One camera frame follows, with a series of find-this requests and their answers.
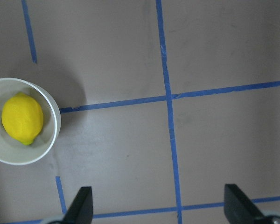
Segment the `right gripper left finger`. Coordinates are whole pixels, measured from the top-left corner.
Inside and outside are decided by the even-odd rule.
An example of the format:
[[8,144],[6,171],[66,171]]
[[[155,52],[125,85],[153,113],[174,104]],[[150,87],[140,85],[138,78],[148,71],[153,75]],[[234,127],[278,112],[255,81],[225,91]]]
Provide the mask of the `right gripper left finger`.
[[91,224],[93,220],[92,188],[81,187],[63,217],[64,224]]

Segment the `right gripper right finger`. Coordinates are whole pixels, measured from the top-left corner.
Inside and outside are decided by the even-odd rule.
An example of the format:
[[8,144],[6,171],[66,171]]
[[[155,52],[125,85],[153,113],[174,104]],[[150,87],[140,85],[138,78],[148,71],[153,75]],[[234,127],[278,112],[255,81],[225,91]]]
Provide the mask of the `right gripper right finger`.
[[224,186],[224,214],[230,224],[260,224],[265,215],[236,184]]

